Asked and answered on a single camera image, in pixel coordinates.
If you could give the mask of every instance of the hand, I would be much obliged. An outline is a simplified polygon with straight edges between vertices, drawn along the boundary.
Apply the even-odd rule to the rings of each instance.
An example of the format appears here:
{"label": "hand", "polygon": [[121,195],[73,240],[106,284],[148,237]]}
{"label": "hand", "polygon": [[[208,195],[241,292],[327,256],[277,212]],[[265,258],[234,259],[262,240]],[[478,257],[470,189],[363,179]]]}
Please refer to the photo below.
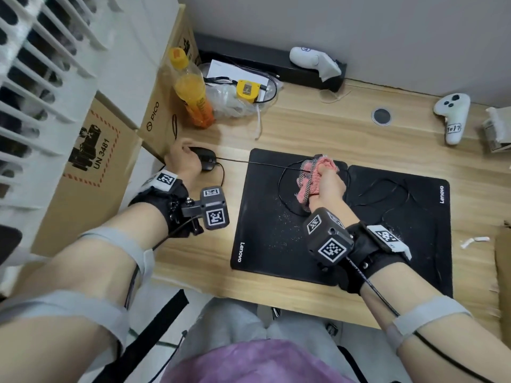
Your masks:
{"label": "hand", "polygon": [[346,185],[333,169],[320,166],[318,172],[321,174],[319,195],[310,196],[309,208],[311,212],[316,211],[316,208],[319,207],[325,207],[334,212],[333,208],[336,208],[342,201],[342,197],[346,192]]}
{"label": "hand", "polygon": [[183,180],[184,186],[190,190],[202,170],[199,157],[190,150],[193,141],[189,138],[180,138],[170,147],[165,156],[166,169],[177,174]]}

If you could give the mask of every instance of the black mouse pad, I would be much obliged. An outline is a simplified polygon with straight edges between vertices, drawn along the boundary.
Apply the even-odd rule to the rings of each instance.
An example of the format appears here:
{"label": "black mouse pad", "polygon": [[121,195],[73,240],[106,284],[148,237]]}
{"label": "black mouse pad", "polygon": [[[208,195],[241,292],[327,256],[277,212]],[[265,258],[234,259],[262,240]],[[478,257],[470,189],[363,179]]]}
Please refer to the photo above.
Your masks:
{"label": "black mouse pad", "polygon": [[[292,167],[299,168],[301,161],[310,158],[253,149],[249,160],[280,166],[296,163]],[[348,174],[346,163],[336,164],[348,186],[345,200],[357,216],[369,224],[383,216],[384,222],[410,247],[412,268],[442,293],[452,296],[449,183],[362,166],[350,167]],[[282,172],[277,167],[248,165],[231,267],[334,285],[331,272],[321,271],[306,248],[302,233],[306,213],[295,197],[299,171],[286,170],[279,191],[288,207],[299,215],[286,209],[278,197]]]}

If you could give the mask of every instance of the wooden tabletop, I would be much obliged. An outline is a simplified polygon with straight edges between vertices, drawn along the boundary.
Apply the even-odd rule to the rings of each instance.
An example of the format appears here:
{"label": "wooden tabletop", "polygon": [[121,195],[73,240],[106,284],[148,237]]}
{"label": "wooden tabletop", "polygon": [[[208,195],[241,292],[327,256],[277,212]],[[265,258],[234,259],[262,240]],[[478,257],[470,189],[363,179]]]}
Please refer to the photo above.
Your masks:
{"label": "wooden tabletop", "polygon": [[[485,106],[472,104],[463,140],[444,144],[443,119],[432,108],[437,97],[356,81],[346,81],[346,94],[322,103],[318,91],[286,84],[277,102],[262,115],[263,134],[253,135],[257,120],[225,120],[207,130],[184,128],[217,156],[248,160],[257,147],[301,155],[330,157],[373,168],[446,179],[451,185],[451,228],[454,297],[479,322],[500,336],[494,238],[497,227],[511,217],[509,154],[489,154],[477,127],[487,118]],[[371,120],[379,107],[392,113],[392,123],[380,127]],[[295,310],[335,320],[377,327],[362,299],[339,288],[231,270],[229,261],[247,166],[222,161],[230,225],[188,239],[170,239],[157,254],[155,277],[215,296]],[[220,167],[200,176],[191,190],[221,182]],[[475,236],[491,242],[460,243]]]}

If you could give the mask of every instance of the bottle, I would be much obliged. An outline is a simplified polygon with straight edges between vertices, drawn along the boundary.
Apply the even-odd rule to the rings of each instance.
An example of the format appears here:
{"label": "bottle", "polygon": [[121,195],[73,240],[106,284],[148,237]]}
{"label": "bottle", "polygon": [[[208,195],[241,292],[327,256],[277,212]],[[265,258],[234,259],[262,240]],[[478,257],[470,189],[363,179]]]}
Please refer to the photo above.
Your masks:
{"label": "bottle", "polygon": [[206,98],[206,84],[199,67],[190,63],[179,47],[171,48],[168,57],[174,69],[174,89],[186,105],[192,122],[201,128],[209,128],[215,118],[213,107]]}

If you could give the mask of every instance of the yellow tape measure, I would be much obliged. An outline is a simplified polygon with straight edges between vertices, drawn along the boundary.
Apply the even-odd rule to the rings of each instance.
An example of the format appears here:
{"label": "yellow tape measure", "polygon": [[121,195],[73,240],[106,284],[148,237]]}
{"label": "yellow tape measure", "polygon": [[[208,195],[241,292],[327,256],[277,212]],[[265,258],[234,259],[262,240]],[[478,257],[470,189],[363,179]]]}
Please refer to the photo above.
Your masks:
{"label": "yellow tape measure", "polygon": [[236,85],[236,95],[253,103],[259,96],[261,84],[251,81],[238,81]]}

